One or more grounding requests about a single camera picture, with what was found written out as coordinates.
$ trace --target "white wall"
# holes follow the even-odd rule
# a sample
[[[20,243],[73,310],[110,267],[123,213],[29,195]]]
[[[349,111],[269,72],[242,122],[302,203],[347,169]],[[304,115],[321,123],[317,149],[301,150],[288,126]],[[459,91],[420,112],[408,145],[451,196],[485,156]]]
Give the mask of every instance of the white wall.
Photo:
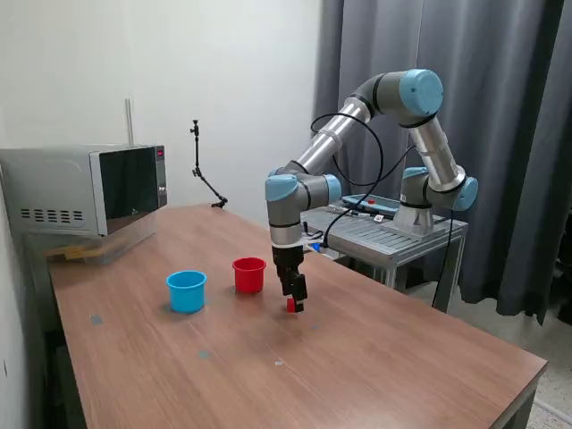
[[[0,194],[0,428],[29,427],[29,377],[26,354],[23,284],[15,261],[4,199]]]
[[[266,224],[264,181],[302,153],[314,102],[319,0],[130,0],[138,143],[166,146],[169,201],[215,201]]]
[[[10,146],[166,146],[169,203],[213,201],[265,224],[264,180],[308,145],[320,0],[0,0],[0,122]]]

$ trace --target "blue joint cap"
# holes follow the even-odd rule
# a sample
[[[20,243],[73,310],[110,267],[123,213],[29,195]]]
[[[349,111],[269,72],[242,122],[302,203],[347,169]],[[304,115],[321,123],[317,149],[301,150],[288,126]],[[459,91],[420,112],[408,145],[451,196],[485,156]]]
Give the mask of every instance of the blue joint cap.
[[[403,172],[403,179],[426,173],[427,173],[427,167],[409,167],[406,168],[405,171]]]
[[[324,177],[328,183],[328,204],[331,204],[341,198],[341,184],[333,174],[325,174]]]
[[[476,199],[476,193],[479,190],[479,181],[474,177],[467,177],[465,183],[458,192],[457,198],[453,203],[453,210],[462,212],[468,210]]]
[[[439,76],[427,69],[413,69],[400,81],[403,105],[417,116],[436,113],[443,101],[443,85]]]
[[[298,179],[293,174],[278,174],[266,179],[266,201],[278,201],[296,192]]]
[[[278,168],[273,168],[269,173],[268,173],[268,177],[274,176],[278,170],[280,170],[280,167]]]

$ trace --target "table leg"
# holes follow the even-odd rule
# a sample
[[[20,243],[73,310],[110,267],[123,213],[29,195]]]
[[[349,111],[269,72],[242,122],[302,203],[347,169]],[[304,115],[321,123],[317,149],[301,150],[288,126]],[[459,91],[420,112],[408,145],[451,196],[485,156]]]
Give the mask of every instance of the table leg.
[[[397,286],[397,266],[385,269],[385,286],[395,289]]]
[[[395,290],[405,293],[408,284],[408,268],[400,266],[395,273]]]
[[[383,283],[383,273],[383,268],[375,266],[372,272],[372,279],[374,279],[376,282]]]
[[[528,418],[530,417],[530,410],[533,407],[534,402],[534,390],[527,400],[520,406],[513,417],[504,425],[503,429],[526,429],[528,424]]]
[[[435,308],[443,313],[447,313],[450,297],[457,285],[458,273],[461,267],[461,258],[463,257],[463,247],[465,247],[465,236],[460,240],[451,242],[449,251],[447,252],[447,259],[445,259],[445,267],[443,269],[441,283],[437,290],[437,297],[435,299]]]

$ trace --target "microwave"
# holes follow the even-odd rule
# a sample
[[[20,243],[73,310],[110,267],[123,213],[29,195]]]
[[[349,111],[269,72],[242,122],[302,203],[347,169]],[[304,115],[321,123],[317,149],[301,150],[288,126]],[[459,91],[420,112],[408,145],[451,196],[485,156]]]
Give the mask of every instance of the microwave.
[[[18,231],[104,237],[167,204],[163,146],[0,150]]]

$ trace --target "microwave door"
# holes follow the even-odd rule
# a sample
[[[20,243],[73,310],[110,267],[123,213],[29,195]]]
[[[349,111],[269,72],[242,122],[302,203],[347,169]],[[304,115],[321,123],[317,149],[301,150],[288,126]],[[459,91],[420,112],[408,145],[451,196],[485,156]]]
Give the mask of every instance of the microwave door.
[[[99,154],[107,234],[159,208],[155,151],[142,147]]]

